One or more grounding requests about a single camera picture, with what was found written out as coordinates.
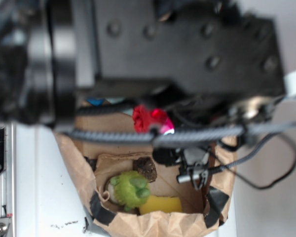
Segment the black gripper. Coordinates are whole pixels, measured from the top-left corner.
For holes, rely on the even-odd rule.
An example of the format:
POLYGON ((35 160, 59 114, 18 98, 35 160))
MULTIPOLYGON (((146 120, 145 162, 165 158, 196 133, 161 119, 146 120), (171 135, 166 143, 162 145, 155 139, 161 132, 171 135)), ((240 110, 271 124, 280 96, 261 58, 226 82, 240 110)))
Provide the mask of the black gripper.
POLYGON ((238 122, 236 126, 208 128, 196 131, 180 131, 165 135, 156 141, 153 159, 164 166, 179 166, 178 183, 190 182, 196 190, 207 184, 208 178, 224 170, 248 161, 271 138, 276 129, 268 124, 276 100, 252 98, 231 107, 231 118, 238 122), (224 163, 213 152, 210 144, 214 142, 227 152, 236 152, 243 145, 255 145, 252 152, 231 163, 224 163), (220 162, 210 167, 209 157, 220 162))

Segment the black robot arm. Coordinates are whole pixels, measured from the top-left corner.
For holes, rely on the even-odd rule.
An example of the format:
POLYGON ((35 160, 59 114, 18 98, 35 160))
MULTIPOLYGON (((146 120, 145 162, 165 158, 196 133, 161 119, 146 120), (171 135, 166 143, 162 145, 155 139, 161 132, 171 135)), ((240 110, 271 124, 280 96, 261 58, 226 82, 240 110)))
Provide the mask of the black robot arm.
POLYGON ((42 124, 71 138, 152 144, 180 164, 180 182, 209 174, 188 147, 239 145, 287 129, 271 124, 285 96, 271 19, 233 0, 0 0, 0 123, 42 124), (78 116, 143 104, 165 110, 173 135, 74 128, 78 116))

